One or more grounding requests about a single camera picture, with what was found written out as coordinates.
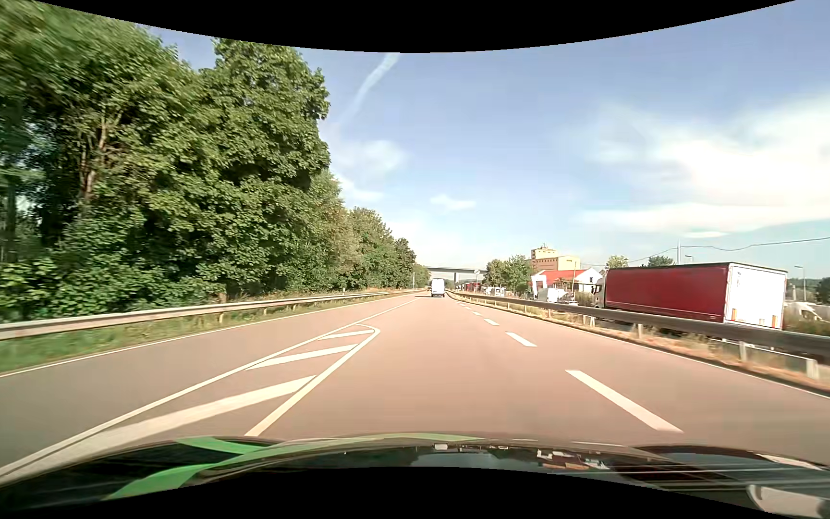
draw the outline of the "road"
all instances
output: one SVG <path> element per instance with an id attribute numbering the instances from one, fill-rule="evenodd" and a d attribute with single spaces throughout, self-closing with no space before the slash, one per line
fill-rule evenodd
<path id="1" fill-rule="evenodd" d="M 699 443 L 830 464 L 830 398 L 426 295 L 0 377 L 0 477 L 199 435 L 488 433 Z"/>

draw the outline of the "street lamp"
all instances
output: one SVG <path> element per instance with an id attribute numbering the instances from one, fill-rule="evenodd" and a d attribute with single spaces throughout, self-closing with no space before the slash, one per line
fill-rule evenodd
<path id="1" fill-rule="evenodd" d="M 802 265 L 793 265 L 796 269 L 802 269 L 802 300 L 806 300 L 806 268 Z"/>

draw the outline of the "grass verge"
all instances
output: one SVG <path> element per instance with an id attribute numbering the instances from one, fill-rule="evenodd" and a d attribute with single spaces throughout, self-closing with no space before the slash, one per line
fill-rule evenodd
<path id="1" fill-rule="evenodd" d="M 299 315 L 315 310 L 343 307 L 386 296 L 360 297 L 341 301 L 298 304 L 295 308 L 273 307 L 188 316 L 162 321 L 119 324 L 92 330 L 78 330 L 61 334 L 38 335 L 0 341 L 0 373 L 21 370 L 57 360 L 81 357 L 127 346 L 143 345 L 163 339 L 199 334 L 246 324 L 269 321 L 274 318 Z"/>
<path id="2" fill-rule="evenodd" d="M 682 357 L 707 361 L 717 366 L 749 373 L 781 383 L 787 383 L 815 393 L 830 396 L 830 366 L 819 365 L 820 379 L 815 380 L 805 376 L 802 373 L 784 370 L 778 366 L 766 366 L 755 362 L 744 362 L 738 358 L 733 358 L 732 356 L 727 355 L 727 352 L 716 347 L 710 343 L 706 337 L 701 335 L 684 334 L 681 338 L 675 339 L 671 337 L 659 336 L 658 330 L 652 329 L 648 326 L 643 326 L 642 337 L 637 337 L 631 332 L 583 324 L 582 316 L 579 314 L 554 311 L 552 313 L 552 317 L 549 317 L 546 309 L 524 307 L 519 302 L 511 303 L 510 308 L 508 308 L 508 305 L 505 303 L 486 303 L 484 301 L 470 300 L 459 296 L 455 296 L 455 299 L 467 301 L 471 305 L 483 305 L 485 307 L 498 308 L 512 313 L 540 319 L 542 321 L 554 322 L 564 326 L 569 326 L 571 328 L 591 332 L 593 334 L 620 339 L 635 345 L 667 351 Z"/>

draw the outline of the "white van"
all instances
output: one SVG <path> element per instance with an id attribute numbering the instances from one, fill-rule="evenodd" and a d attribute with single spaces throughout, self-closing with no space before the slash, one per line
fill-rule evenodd
<path id="1" fill-rule="evenodd" d="M 434 278 L 431 280 L 431 297 L 434 296 L 446 297 L 444 293 L 444 278 Z"/>

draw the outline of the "sky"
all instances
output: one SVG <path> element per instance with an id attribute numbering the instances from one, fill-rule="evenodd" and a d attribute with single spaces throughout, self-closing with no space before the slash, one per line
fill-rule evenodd
<path id="1" fill-rule="evenodd" d="M 212 34 L 149 30 L 214 65 Z M 299 50 L 326 77 L 346 205 L 423 265 L 680 244 L 682 262 L 830 275 L 830 240 L 708 248 L 830 235 L 830 2 L 507 51 Z"/>

